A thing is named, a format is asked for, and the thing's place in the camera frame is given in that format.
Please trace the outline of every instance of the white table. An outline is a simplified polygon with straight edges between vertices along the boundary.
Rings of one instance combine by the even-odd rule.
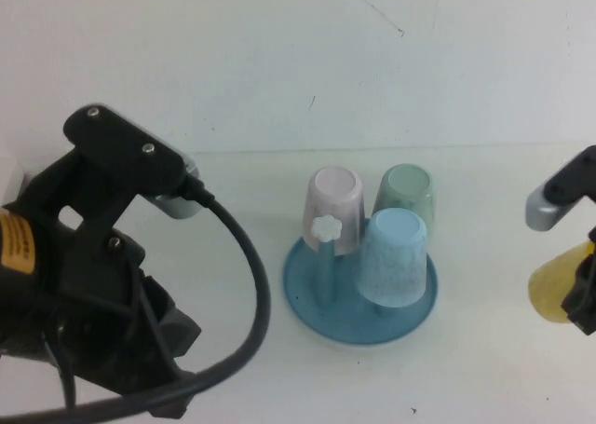
[[[581,242],[596,209],[582,202],[549,233],[526,228],[526,196],[582,144],[197,156],[204,181],[246,227],[271,282],[271,326],[240,373],[197,396],[187,423],[593,423],[596,336],[543,321],[527,299],[532,271]],[[332,342],[303,325],[282,290],[284,258],[301,233],[310,174],[356,170],[370,214],[383,172],[428,169],[437,187],[430,253],[437,305],[405,338],[373,347]],[[198,370],[242,341],[252,320],[251,274],[209,212],[173,221],[142,199],[120,229],[147,251],[143,268],[203,328],[180,360]],[[190,245],[191,253],[184,251]],[[77,382],[81,401],[111,394]],[[48,365],[0,361],[3,414],[61,405]],[[130,423],[152,422],[148,415]]]

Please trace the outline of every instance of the blue saucer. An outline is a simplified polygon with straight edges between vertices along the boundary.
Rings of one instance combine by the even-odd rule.
[[[296,315],[321,335],[344,343],[371,345],[407,335],[427,317],[437,299],[437,271],[427,256],[427,289],[405,308],[383,308],[364,298],[356,288],[359,252],[335,258],[337,296],[329,308],[315,298],[317,253],[299,239],[284,267],[284,290]]]

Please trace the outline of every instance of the white wall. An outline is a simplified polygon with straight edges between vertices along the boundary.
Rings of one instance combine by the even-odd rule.
[[[0,0],[30,170],[96,100],[193,152],[500,144],[593,141],[595,86],[596,0]]]

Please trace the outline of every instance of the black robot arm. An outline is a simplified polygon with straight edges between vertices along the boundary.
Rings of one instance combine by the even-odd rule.
[[[553,228],[584,197],[596,202],[596,146],[590,146],[539,186],[526,202],[526,223],[537,231]],[[596,228],[589,232],[596,243]],[[577,268],[576,282],[564,298],[567,317],[586,335],[596,331],[596,257]]]
[[[0,423],[100,422],[145,410],[179,418],[194,394],[231,376],[263,341],[270,311],[263,264],[188,159],[169,146],[101,105],[75,112],[64,133],[74,149],[34,177],[0,215],[0,350],[56,365],[67,410]],[[140,269],[143,248],[114,230],[138,195],[154,203],[201,203],[230,228],[249,259],[258,300],[251,334],[206,373],[185,372],[174,362],[200,328]],[[59,220],[66,206],[83,219],[77,229]],[[74,376],[123,398],[76,406]]]

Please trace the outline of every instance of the plastic cup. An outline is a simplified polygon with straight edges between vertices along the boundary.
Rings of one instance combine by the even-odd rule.
[[[403,308],[427,288],[427,227],[401,208],[374,214],[364,236],[356,278],[359,292],[375,305]]]
[[[342,223],[342,236],[335,242],[335,255],[354,252],[364,233],[364,197],[362,181],[352,170],[330,166],[310,178],[303,216],[303,238],[318,250],[318,239],[312,234],[313,220],[331,215]]]
[[[435,192],[430,174],[416,165],[394,166],[383,176],[373,213],[385,208],[403,208],[425,221],[432,235],[435,222]]]

